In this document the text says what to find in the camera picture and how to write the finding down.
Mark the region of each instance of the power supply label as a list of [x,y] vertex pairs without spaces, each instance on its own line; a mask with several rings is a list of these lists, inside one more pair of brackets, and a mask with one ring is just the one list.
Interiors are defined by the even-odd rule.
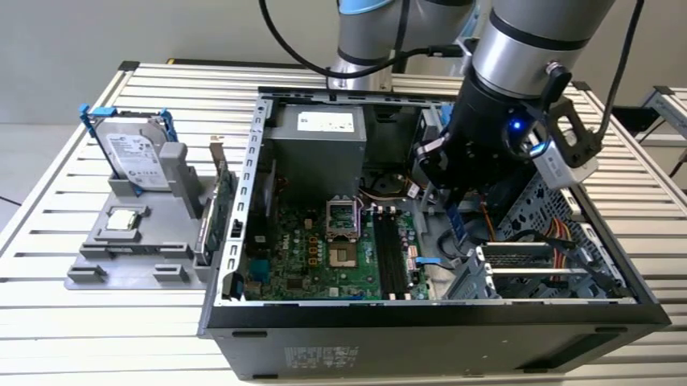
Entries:
[[357,346],[285,347],[289,368],[350,368],[358,353]]
[[144,190],[168,189],[168,181],[150,140],[141,135],[110,133],[106,135],[106,141],[126,179]]
[[353,114],[304,111],[302,113],[298,113],[297,130],[353,133]]

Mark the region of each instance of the ram slot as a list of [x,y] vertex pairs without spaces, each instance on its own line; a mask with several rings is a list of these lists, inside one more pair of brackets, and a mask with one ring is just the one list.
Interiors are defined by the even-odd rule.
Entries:
[[389,299],[402,299],[406,292],[406,277],[394,216],[386,213],[376,214],[373,225],[381,293]]

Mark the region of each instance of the aluminum extrusion table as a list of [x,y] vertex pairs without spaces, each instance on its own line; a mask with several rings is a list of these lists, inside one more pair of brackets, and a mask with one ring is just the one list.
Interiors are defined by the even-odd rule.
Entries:
[[[687,139],[687,88],[653,86],[641,107],[652,107],[682,138]],[[645,140],[670,141],[674,142],[676,146],[682,146],[678,143],[682,138],[674,138],[669,134],[652,134]]]
[[[117,71],[94,105],[169,108],[189,164],[210,174],[212,135],[238,169],[261,85],[322,88],[324,79],[297,69],[140,64]],[[454,95],[458,86],[454,78],[393,77],[398,92]],[[597,125],[602,106],[592,92],[569,87],[565,95],[584,123]],[[687,199],[616,121],[604,144],[600,170],[584,185],[672,326],[565,375],[321,384],[687,384]],[[202,291],[62,287],[105,202],[106,175],[81,125],[0,234],[0,375],[9,375],[0,384],[238,383],[214,343],[194,337]]]

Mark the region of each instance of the gray floor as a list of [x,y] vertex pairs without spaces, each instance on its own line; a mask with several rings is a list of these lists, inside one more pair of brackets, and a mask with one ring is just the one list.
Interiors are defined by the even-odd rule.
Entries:
[[[73,125],[0,124],[0,196],[22,202],[76,129]],[[0,231],[17,206],[0,200]]]

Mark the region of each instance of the motherboard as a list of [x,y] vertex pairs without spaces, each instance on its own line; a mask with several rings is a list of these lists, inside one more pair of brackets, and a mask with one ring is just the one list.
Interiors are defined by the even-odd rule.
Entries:
[[[334,203],[326,210],[277,210],[270,248],[249,260],[246,299],[428,299],[424,273],[409,258],[409,253],[414,257],[418,254],[410,215],[386,213],[390,224],[381,229],[381,215],[370,209],[353,208],[350,212]],[[330,232],[345,228],[357,228],[357,237],[350,232],[336,237]],[[393,293],[385,291],[390,277]]]

